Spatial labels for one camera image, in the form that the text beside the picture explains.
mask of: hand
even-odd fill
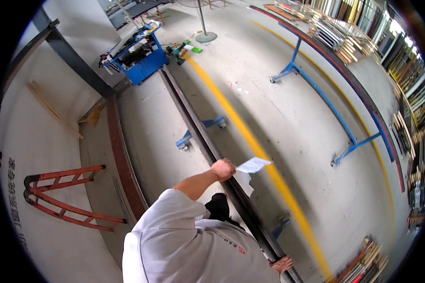
[[[280,275],[285,272],[285,270],[290,269],[293,266],[293,262],[291,261],[291,258],[286,255],[276,261],[275,263],[270,263],[269,266],[271,266],[273,269],[275,269]]]
[[[234,165],[229,159],[222,158],[214,162],[210,170],[217,175],[217,180],[219,182],[224,182],[236,173],[236,165]]]

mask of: standing fan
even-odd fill
[[[203,32],[197,35],[195,40],[198,42],[210,42],[216,39],[217,34],[213,32],[206,32],[205,21],[203,19],[202,6],[205,6],[207,2],[204,0],[176,0],[178,4],[187,8],[198,8],[200,20],[202,21]]]

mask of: fan base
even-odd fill
[[[213,40],[216,39],[216,37],[217,37],[217,34],[208,31],[208,32],[206,32],[206,34],[205,33],[200,33],[199,35],[197,35],[197,37],[195,38],[195,40],[197,40],[198,42],[203,43],[203,42],[213,41]]]

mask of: white paper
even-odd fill
[[[252,195],[252,193],[253,193],[253,188],[249,184],[250,180],[252,179],[252,178],[250,178],[249,173],[244,173],[243,171],[236,170],[236,173],[233,175],[233,177],[236,179],[238,184],[244,190],[246,195],[248,197],[250,197],[250,195]]]
[[[236,167],[236,173],[233,176],[248,197],[250,197],[254,191],[252,186],[249,184],[250,180],[252,179],[249,173],[257,173],[263,169],[263,167],[271,163],[271,161],[267,161],[258,157],[252,157],[248,161],[245,161],[243,164]]]
[[[271,163],[271,161],[267,161],[259,157],[252,157],[248,161],[245,161],[243,164],[236,167],[236,170],[242,171],[244,173],[257,173],[263,169],[263,167]]]

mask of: red ladder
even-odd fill
[[[53,172],[53,173],[45,173],[45,174],[37,174],[37,175],[30,175],[25,177],[23,183],[25,186],[25,191],[23,193],[23,197],[25,198],[25,200],[32,206],[38,208],[40,211],[45,212],[47,214],[50,214],[56,218],[62,219],[64,221],[68,221],[80,226],[85,226],[88,228],[94,228],[94,229],[98,229],[98,230],[103,230],[103,231],[110,231],[113,232],[113,227],[119,223],[124,223],[127,224],[126,219],[122,219],[122,218],[117,218],[117,217],[112,217],[112,216],[106,216],[103,214],[99,214],[99,213],[93,213],[93,212],[89,212],[77,207],[73,207],[70,206],[66,203],[63,203],[61,201],[57,201],[54,198],[51,198],[45,194],[43,194],[44,191],[50,191],[50,190],[55,190],[55,189],[60,189],[63,187],[69,187],[69,186],[73,186],[73,185],[78,185],[78,184],[84,184],[84,183],[88,183],[93,181],[93,178],[95,177],[95,175],[101,171],[102,169],[105,169],[106,166],[105,165],[98,165],[98,166],[91,166],[91,167],[85,167],[85,168],[79,168],[79,169],[73,169],[73,170],[66,170],[66,171],[59,171],[59,172]],[[87,178],[82,178],[79,179],[81,174],[84,173],[89,173],[92,172],[90,174],[90,176],[88,176]],[[71,176],[74,175],[73,179],[71,181],[68,182],[62,182],[60,183],[60,179],[62,177],[66,177],[66,176]],[[40,186],[38,187],[38,182],[42,181],[42,180],[50,180],[50,179],[55,179],[55,181],[53,182],[53,184],[51,185],[46,185],[46,186]],[[30,198],[30,195],[34,195],[36,198],[35,200]],[[42,206],[41,204],[38,203],[38,200],[42,199],[56,207],[60,207],[61,211],[60,212],[55,212],[45,206]],[[65,215],[65,212],[69,211],[69,212],[73,212],[73,213],[77,213],[83,216],[86,216],[86,219],[84,221],[80,221],[77,219],[74,219],[72,217],[68,217]],[[90,223],[93,219],[101,219],[101,220],[106,220],[106,221],[110,221],[112,222],[112,225],[110,227],[107,226],[101,226],[101,225],[96,225],[93,223]]]

